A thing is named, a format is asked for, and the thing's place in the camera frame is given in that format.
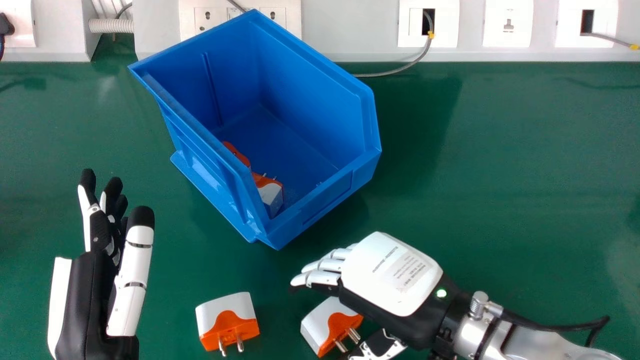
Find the orange and white power adapter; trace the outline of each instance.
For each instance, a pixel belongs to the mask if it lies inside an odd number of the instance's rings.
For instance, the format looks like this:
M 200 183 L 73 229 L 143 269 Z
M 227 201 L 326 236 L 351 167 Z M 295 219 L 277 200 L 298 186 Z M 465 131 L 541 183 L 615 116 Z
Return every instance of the orange and white power adapter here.
M 206 351 L 220 350 L 227 356 L 226 347 L 237 344 L 244 351 L 244 340 L 260 334 L 251 295 L 236 293 L 214 299 L 196 307 L 198 334 Z
M 362 320 L 362 315 L 342 305 L 337 297 L 330 297 L 302 319 L 300 332 L 318 357 L 334 347 L 345 353 L 348 350 L 342 340 L 349 336 L 357 345 L 360 335 L 356 329 Z

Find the wall outlet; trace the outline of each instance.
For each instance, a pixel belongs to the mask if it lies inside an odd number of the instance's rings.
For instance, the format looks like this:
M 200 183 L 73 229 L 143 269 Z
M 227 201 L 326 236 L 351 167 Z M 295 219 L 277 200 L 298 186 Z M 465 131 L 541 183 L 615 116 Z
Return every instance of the wall outlet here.
M 424 47 L 427 41 L 424 10 L 433 10 L 435 38 L 432 47 L 457 47 L 460 0 L 400 0 L 398 47 Z
M 181 40 L 242 15 L 227 0 L 179 0 L 178 3 Z M 245 10 L 258 9 L 293 35 L 302 38 L 301 0 L 242 0 L 240 3 Z
M 486 0 L 484 47 L 529 47 L 533 0 Z
M 4 38 L 10 47 L 36 47 L 35 26 L 31 0 L 0 0 L 0 12 L 13 24 L 15 33 Z
M 613 47 L 613 43 L 594 37 L 580 36 L 583 13 L 592 10 L 591 31 L 616 36 L 618 0 L 560 0 L 556 29 L 556 47 Z

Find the black plug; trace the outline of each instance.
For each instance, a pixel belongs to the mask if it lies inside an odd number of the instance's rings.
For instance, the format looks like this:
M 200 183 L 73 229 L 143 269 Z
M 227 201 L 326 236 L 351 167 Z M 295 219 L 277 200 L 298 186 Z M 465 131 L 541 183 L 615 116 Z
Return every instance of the black plug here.
M 0 36 L 13 35 L 15 28 L 4 13 L 0 13 Z

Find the black port opening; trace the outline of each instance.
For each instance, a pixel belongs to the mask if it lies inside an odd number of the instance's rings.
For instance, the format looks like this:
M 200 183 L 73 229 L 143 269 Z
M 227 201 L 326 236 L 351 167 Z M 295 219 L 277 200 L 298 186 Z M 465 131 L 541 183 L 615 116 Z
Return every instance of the black port opening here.
M 580 25 L 581 34 L 590 34 L 593 32 L 593 14 L 595 10 L 582 11 L 582 24 Z
M 422 9 L 423 13 L 422 13 L 422 34 L 423 35 L 429 35 L 429 21 L 427 20 L 427 17 L 424 15 L 424 12 L 427 12 L 429 14 L 429 16 L 431 17 L 431 20 L 433 21 L 433 29 L 436 28 L 436 10 L 435 9 Z

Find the gray cable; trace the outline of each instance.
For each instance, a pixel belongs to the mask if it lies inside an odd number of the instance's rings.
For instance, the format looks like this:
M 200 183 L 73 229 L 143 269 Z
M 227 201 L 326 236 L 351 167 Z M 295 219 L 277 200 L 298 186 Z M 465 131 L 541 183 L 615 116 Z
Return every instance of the gray cable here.
M 622 46 L 626 46 L 626 47 L 632 47 L 632 46 L 633 46 L 633 44 L 631 44 L 630 42 L 622 41 L 622 40 L 619 40 L 619 39 L 617 39 L 617 38 L 610 37 L 610 36 L 607 36 L 607 35 L 604 35 L 604 34 L 597 34 L 597 33 L 581 33 L 580 35 L 581 35 L 581 36 L 584 36 L 584 37 L 601 38 L 601 39 L 604 39 L 604 40 L 608 40 L 608 41 L 615 42 L 616 44 L 620 44 L 620 45 L 622 45 Z
M 429 16 L 429 13 L 427 11 L 424 12 L 424 16 L 426 16 L 427 21 L 429 22 L 429 30 L 433 32 L 433 19 L 431 18 L 431 16 Z M 415 60 L 411 61 L 410 63 L 402 67 L 399 67 L 394 70 L 384 71 L 384 72 L 374 72 L 372 74 L 353 74 L 353 75 L 356 78 L 379 78 L 381 76 L 393 75 L 393 74 L 397 74 L 398 72 L 405 71 L 406 69 L 409 69 L 410 67 L 419 63 L 420 60 L 422 60 L 422 58 L 425 57 L 425 55 L 427 55 L 427 53 L 429 52 L 429 49 L 431 48 L 431 41 L 432 41 L 431 37 L 427 36 L 427 44 L 424 46 L 424 50 L 422 51 L 420 56 L 418 56 Z
M 124 14 L 124 12 L 127 11 L 127 9 L 132 6 L 133 6 L 133 2 L 123 6 L 122 9 L 120 9 L 120 11 L 116 14 L 116 19 L 119 19 L 122 16 L 122 14 Z
M 246 10 L 242 6 L 240 6 L 237 2 L 235 2 L 235 0 L 227 0 L 227 1 L 230 2 L 231 5 L 235 6 L 236 9 L 240 10 L 240 12 L 246 13 Z

